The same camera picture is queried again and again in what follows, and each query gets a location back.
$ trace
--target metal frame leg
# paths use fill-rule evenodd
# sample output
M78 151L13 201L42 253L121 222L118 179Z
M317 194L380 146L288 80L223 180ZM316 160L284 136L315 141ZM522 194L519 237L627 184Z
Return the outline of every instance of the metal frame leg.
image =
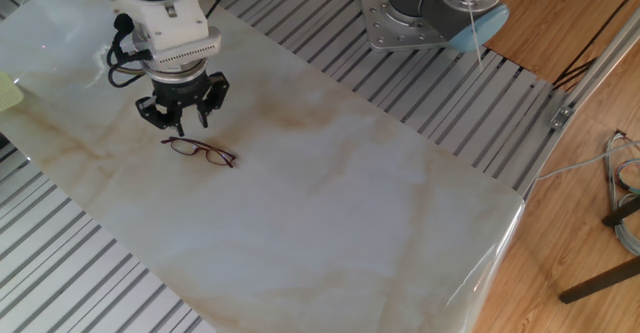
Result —
M640 275L640 257L633 258L613 269L567 289L560 294L560 301L565 304L575 302L578 299L582 299L637 275Z
M622 207L609 213L602 219L602 223L608 227L619 224L623 219L640 210L640 196L622 205Z

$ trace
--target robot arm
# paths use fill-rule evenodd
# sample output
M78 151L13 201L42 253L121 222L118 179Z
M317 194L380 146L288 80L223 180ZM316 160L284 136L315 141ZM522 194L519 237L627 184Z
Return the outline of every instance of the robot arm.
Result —
M229 84L222 73L206 73L208 58L220 50L221 35L208 25L198 0L110 2L119 14L115 24L118 33L112 46L118 63L109 62L110 78L114 71L122 70L123 63L138 60L154 88L150 97L136 102L142 118L160 129L175 128L182 136L182 110L195 105L206 128L207 116L220 108ZM120 42L129 34L135 54L125 54L120 48ZM115 87L128 84L111 81Z
M509 10L500 0L361 0L371 45L379 51L484 44L506 22Z

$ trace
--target yellow object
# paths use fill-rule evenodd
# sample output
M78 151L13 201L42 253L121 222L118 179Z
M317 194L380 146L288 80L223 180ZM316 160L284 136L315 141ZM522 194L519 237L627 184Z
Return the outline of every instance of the yellow object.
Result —
M24 98L22 91L13 83L11 76L0 72L0 112L20 103Z

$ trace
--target metal slotted table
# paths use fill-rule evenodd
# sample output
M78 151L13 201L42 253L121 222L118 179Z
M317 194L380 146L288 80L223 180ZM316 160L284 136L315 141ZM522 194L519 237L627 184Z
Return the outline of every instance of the metal slotted table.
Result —
M486 48L482 70L475 52L374 52L359 0L222 6L525 197L561 135L548 122L564 92ZM0 151L0 262L2 332L215 331L10 144Z

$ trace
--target white marble slab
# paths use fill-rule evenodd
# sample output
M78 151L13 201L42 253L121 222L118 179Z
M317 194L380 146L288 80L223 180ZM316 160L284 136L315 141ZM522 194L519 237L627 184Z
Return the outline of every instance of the white marble slab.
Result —
M209 164L105 79L106 0L35 0L0 25L25 100L2 131L220 332L467 332L522 211L511 189L222 9L231 90L188 136Z

